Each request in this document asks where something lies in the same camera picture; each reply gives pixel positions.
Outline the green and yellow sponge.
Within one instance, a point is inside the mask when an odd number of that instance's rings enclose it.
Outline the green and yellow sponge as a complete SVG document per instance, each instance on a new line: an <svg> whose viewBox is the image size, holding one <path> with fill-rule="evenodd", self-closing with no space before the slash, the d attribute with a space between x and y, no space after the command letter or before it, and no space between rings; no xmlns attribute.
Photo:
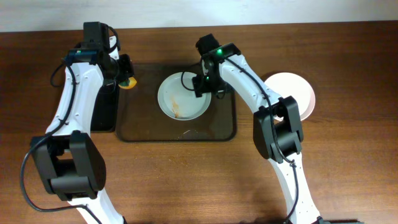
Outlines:
<svg viewBox="0 0 398 224"><path fill-rule="evenodd" d="M137 80L134 77L129 77L127 80L124 80L118 84L121 89L129 90L136 86Z"/></svg>

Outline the pale blue plate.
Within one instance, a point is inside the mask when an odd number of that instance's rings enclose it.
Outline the pale blue plate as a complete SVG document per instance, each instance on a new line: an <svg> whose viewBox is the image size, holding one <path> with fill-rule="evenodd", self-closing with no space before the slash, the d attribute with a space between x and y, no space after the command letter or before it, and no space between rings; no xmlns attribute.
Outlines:
<svg viewBox="0 0 398 224"><path fill-rule="evenodd" d="M185 72L181 82L182 72L174 73L167 77L161 84L157 93L157 100L161 110L168 117L180 121L188 121L201 116L210 106L211 94L205 93L196 97L193 88L192 78L195 73Z"/></svg>

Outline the white plate large stain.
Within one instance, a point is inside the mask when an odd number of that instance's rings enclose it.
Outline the white plate large stain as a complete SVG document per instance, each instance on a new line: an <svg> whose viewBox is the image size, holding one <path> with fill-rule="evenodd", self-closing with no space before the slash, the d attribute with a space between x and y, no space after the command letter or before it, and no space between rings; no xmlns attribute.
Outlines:
<svg viewBox="0 0 398 224"><path fill-rule="evenodd" d="M307 119L315 109L315 92L309 82L301 76L280 72L271 75L264 83L283 98L292 96L296 100L301 121Z"/></svg>

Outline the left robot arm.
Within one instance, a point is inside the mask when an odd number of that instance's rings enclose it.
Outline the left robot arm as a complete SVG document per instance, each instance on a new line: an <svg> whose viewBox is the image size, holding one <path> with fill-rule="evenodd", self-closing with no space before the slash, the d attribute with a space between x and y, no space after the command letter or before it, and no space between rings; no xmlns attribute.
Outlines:
<svg viewBox="0 0 398 224"><path fill-rule="evenodd" d="M50 213L76 209L87 223L125 223L105 190L106 164L91 139L91 120L100 89L136 85L131 59L120 55L117 32L102 22L83 24L83 41L69 50L61 66L65 84L57 112L43 136L32 138L19 174L26 202ZM66 207L40 208L28 196L24 171L33 158L44 189L67 201Z"/></svg>

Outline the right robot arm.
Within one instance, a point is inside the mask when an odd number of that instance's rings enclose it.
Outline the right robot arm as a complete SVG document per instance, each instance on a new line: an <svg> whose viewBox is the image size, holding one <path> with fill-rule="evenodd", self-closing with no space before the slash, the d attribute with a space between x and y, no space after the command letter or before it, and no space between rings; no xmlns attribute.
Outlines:
<svg viewBox="0 0 398 224"><path fill-rule="evenodd" d="M302 164L303 129L292 96L270 89L233 43L220 45L212 34L195 44L202 73L192 79L197 97L231 87L253 113L253 141L271 163L287 207L286 223L324 223L312 200Z"/></svg>

